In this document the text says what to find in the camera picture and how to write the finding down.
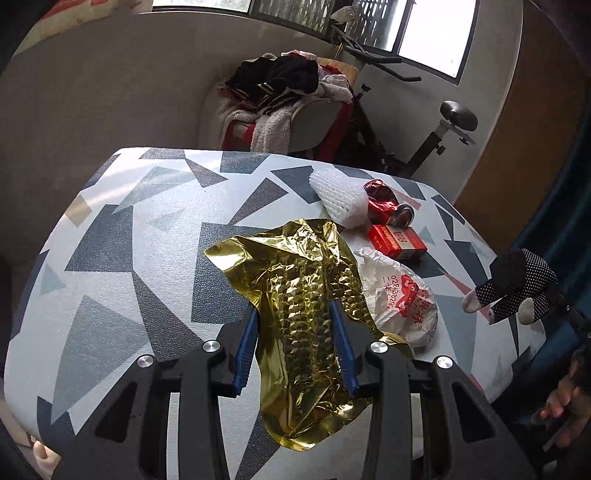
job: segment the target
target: geometric patterned tablecloth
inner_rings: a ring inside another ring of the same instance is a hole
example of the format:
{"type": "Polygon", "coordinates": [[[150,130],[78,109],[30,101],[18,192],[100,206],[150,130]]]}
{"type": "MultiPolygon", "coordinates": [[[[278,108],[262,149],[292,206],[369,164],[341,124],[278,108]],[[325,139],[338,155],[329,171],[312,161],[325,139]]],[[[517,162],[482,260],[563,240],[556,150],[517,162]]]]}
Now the geometric patterned tablecloth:
{"type": "MultiPolygon", "coordinates": [[[[490,274],[495,254],[437,191],[411,180],[281,155],[126,148],[89,180],[44,245],[14,317],[6,400],[21,424],[58,453],[131,362],[144,353],[176,358],[245,300],[203,254],[217,241],[295,218],[327,218],[308,183],[339,168],[360,183],[382,179],[416,210],[428,246],[415,267],[433,289],[439,324],[420,359],[446,354],[492,400],[545,340],[541,322],[515,317],[489,326],[462,297],[490,274]]],[[[365,229],[345,230],[352,249],[365,229]]],[[[276,444],[258,415],[256,362],[243,394],[220,398],[230,477],[339,480],[361,476],[371,408],[306,452],[276,444]]],[[[174,442],[169,444],[174,476],[174,442]]]]}

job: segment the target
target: human hand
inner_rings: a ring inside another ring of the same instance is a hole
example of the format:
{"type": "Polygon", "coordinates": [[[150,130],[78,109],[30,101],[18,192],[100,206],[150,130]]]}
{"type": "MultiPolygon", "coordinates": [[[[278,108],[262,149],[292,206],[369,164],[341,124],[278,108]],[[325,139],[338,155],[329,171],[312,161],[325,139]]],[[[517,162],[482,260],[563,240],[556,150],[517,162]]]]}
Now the human hand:
{"type": "Polygon", "coordinates": [[[579,361],[574,359],[569,374],[558,382],[558,388],[548,396],[545,407],[539,413],[542,420],[558,419],[564,414],[566,406],[571,409],[573,418],[560,429],[556,437],[556,445],[561,448],[570,445],[580,435],[591,417],[591,396],[577,386],[573,379],[579,368],[579,361]]]}

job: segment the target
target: small red cardboard box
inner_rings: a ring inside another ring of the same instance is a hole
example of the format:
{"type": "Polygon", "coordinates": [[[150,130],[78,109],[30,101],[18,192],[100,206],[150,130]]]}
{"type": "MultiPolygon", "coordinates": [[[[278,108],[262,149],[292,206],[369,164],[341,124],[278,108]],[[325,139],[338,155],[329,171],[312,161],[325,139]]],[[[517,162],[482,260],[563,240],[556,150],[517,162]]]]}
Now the small red cardboard box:
{"type": "Polygon", "coordinates": [[[389,225],[372,225],[368,237],[377,250],[396,260],[419,257],[427,251],[426,245],[410,227],[400,229],[389,225]]]}

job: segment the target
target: silver bolt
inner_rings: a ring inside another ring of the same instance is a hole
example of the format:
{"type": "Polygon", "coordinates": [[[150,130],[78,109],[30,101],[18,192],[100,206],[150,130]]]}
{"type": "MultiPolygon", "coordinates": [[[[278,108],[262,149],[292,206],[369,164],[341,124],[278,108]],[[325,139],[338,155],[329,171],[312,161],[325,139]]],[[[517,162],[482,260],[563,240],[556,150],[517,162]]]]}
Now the silver bolt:
{"type": "Polygon", "coordinates": [[[453,365],[453,360],[448,356],[443,355],[437,358],[436,363],[439,368],[451,368],[451,366],[453,365]]]}
{"type": "Polygon", "coordinates": [[[220,347],[220,342],[217,340],[208,340],[207,342],[203,343],[203,350],[205,350],[207,353],[217,352],[220,347]]]}
{"type": "Polygon", "coordinates": [[[369,348],[373,353],[384,353],[388,350],[388,345],[383,342],[374,342],[372,343],[369,348]]]}
{"type": "Polygon", "coordinates": [[[138,365],[140,368],[149,367],[154,363],[154,357],[152,355],[142,355],[138,358],[138,365]]]}

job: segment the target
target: crumpled gold packaging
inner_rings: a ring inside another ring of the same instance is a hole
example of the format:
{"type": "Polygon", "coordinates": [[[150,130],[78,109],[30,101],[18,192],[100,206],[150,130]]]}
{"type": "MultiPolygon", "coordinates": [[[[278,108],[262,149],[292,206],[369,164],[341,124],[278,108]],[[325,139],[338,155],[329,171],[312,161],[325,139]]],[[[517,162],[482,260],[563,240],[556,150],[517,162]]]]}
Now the crumpled gold packaging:
{"type": "Polygon", "coordinates": [[[376,328],[355,257],[330,220],[294,220],[230,238],[205,254],[259,311],[261,414],[269,434],[285,447],[312,448],[371,403],[351,399],[342,384],[329,301],[340,299],[349,317],[366,324],[376,339],[412,355],[402,337],[384,337],[376,328]]]}

